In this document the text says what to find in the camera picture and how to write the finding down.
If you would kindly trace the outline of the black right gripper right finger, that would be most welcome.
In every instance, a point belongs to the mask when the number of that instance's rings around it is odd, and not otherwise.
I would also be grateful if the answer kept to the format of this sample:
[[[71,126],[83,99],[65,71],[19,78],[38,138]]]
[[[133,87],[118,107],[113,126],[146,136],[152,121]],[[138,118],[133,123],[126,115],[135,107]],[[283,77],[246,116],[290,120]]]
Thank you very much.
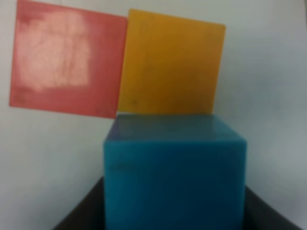
[[[301,230],[246,186],[244,230]]]

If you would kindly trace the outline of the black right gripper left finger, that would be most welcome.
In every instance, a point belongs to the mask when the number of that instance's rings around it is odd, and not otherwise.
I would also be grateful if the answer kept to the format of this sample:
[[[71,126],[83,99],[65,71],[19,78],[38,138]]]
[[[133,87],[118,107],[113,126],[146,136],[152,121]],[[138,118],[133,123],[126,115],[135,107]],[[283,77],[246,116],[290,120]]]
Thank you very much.
[[[56,230],[104,230],[105,200],[102,177],[79,205],[67,215]]]

